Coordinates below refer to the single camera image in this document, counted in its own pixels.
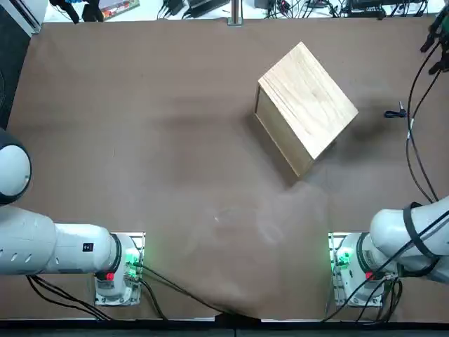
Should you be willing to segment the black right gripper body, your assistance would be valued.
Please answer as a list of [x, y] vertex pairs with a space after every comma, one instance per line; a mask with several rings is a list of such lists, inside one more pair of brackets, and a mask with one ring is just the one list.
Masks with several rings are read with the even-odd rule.
[[433, 22], [433, 35], [436, 38], [446, 38], [448, 36], [448, 5], [445, 5]]

